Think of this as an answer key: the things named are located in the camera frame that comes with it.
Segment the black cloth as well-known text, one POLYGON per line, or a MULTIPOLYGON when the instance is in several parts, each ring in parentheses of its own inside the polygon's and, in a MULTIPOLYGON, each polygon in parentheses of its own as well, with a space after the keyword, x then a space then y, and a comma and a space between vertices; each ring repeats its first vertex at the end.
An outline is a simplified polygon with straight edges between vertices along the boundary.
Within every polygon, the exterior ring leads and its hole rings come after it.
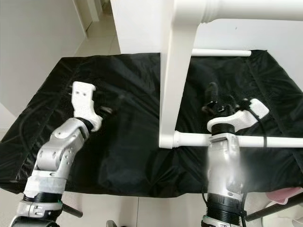
MULTIPOLYGON (((116 112, 102 121, 76 154, 66 190, 171 198, 199 194, 206 182, 206 148, 158 147, 160 54, 143 52, 62 58, 0 143, 0 188, 20 193, 36 155, 52 132, 73 116, 74 81, 97 87, 95 108, 116 112)), ((270 113, 240 135, 303 138, 303 90, 266 51, 247 58, 191 58, 176 130, 206 133, 205 90, 218 84, 219 103, 259 99, 270 113)))

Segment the white door frame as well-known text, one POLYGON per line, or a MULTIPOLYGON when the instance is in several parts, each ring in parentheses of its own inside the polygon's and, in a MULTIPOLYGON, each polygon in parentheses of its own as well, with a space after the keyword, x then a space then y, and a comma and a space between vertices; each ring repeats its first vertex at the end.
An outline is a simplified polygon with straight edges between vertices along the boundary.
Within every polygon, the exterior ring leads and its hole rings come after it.
POLYGON ((93 13, 91 13, 92 0, 73 0, 76 11, 80 17, 83 30, 86 32, 93 23, 93 13))

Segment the white plastic table leg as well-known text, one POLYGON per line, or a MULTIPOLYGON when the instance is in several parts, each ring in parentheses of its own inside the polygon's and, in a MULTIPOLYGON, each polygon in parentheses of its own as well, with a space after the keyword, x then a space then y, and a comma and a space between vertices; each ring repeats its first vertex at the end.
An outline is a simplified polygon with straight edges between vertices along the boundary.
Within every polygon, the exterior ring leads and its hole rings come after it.
POLYGON ((206 0, 201 22, 222 18, 303 21, 303 0, 206 0))
MULTIPOLYGON (((210 134, 182 133, 175 131, 173 136, 161 136, 162 148, 175 148, 180 146, 206 147, 209 145, 210 134)), ((267 138, 264 143, 262 136, 238 136, 241 147, 261 148, 303 148, 303 138, 267 138)))
POLYGON ((193 48, 191 56, 196 57, 249 57, 252 51, 249 50, 223 50, 209 48, 193 48))

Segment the cream plastic table top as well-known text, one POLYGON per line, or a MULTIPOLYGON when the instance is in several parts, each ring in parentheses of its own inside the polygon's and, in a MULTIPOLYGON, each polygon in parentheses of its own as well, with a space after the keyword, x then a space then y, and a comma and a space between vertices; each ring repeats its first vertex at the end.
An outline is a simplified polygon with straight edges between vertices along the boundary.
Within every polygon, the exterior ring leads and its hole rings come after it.
POLYGON ((165 0, 162 9, 159 147, 172 148, 199 24, 214 19, 214 0, 165 0))

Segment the black metal stand leg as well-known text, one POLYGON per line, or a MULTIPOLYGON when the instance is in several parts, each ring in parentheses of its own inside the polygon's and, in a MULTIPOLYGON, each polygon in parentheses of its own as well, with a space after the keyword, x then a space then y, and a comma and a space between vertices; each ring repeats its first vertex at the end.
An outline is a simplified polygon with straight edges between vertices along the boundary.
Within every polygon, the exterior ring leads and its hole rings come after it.
POLYGON ((301 205, 303 204, 303 192, 299 193, 297 195, 294 195, 293 197, 290 197, 286 204, 274 204, 271 206, 268 206, 264 209, 258 210, 254 213, 247 214, 245 216, 246 221, 252 221, 252 220, 257 220, 258 218, 264 218, 265 216, 268 216, 270 214, 274 214, 277 212, 280 212, 282 210, 286 210, 288 208, 291 208, 296 205, 301 205))
POLYGON ((64 203, 62 204, 62 210, 63 210, 63 212, 71 214, 71 215, 75 216, 76 218, 82 218, 84 216, 84 213, 81 210, 73 208, 64 203))

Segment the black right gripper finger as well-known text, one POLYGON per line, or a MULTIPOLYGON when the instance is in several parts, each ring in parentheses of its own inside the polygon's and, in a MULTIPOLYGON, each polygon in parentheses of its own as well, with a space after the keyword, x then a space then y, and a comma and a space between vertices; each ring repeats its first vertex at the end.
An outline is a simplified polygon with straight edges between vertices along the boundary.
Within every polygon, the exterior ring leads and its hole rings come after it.
POLYGON ((206 105, 215 105, 218 103, 218 84, 216 82, 210 82, 205 90, 205 103, 206 105))

